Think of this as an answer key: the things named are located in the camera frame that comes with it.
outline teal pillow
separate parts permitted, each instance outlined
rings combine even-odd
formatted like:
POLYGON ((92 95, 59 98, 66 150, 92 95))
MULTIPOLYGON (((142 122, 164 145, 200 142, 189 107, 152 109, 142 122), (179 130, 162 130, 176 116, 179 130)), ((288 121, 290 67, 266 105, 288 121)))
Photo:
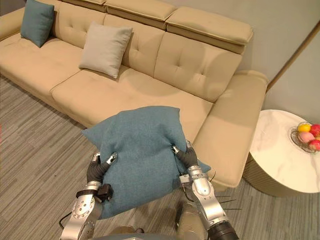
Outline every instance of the teal pillow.
MULTIPOLYGON (((82 131, 100 150, 102 162, 118 153, 103 178, 114 194, 103 203, 101 219, 161 198, 179 186, 180 173, 187 172, 171 150, 172 144, 186 150, 179 112, 169 106, 142 107, 122 111, 82 131)), ((199 164, 204 172, 210 170, 199 164)))
POLYGON ((55 6, 27 0, 21 26, 21 37, 29 39, 39 48, 49 37, 55 19, 55 6))

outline beige sofa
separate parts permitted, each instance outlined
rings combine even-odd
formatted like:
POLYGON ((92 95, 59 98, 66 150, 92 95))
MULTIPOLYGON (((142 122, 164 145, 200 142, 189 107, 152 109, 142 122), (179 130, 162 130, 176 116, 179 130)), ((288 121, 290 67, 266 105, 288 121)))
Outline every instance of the beige sofa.
POLYGON ((239 184, 267 85, 259 72, 235 73, 253 35, 248 24, 155 0, 40 2, 56 13, 41 48, 20 36, 24 9, 1 17, 2 75, 86 127, 122 110, 180 108, 216 190, 239 184), (117 79, 78 68, 92 21, 133 27, 117 79))

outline fruit bowl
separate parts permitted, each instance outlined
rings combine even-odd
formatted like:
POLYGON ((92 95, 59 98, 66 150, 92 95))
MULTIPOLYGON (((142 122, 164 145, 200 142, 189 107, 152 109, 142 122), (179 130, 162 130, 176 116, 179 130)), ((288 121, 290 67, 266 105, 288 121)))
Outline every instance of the fruit bowl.
POLYGON ((291 131, 292 141, 307 153, 320 151, 320 124, 304 121, 291 131))

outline throw pillow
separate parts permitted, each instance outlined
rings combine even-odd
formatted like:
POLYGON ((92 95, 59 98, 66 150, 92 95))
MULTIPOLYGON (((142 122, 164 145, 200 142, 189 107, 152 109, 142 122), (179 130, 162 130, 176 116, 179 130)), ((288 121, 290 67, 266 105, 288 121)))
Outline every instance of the throw pillow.
POLYGON ((55 6, 27 0, 21 25, 21 37, 29 39, 39 48, 49 37, 55 19, 55 6))
POLYGON ((132 27, 112 27, 91 23, 86 35, 79 68, 118 77, 132 27))
MULTIPOLYGON (((161 198, 179 186, 180 173, 187 172, 171 150, 172 144, 186 150, 179 112, 169 106, 142 107, 82 131, 100 150, 101 162, 118 153, 104 175, 103 183, 110 184, 114 194, 103 203, 100 219, 161 198)), ((204 172, 210 170, 200 166, 204 172)))

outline side table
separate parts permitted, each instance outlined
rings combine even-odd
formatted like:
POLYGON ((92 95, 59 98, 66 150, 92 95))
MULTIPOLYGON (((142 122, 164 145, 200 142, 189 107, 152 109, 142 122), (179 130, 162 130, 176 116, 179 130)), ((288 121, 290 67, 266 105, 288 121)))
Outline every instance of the side table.
POLYGON ((307 153, 291 140, 305 120, 281 110, 260 112, 243 177, 276 197, 320 192, 320 152, 307 153))

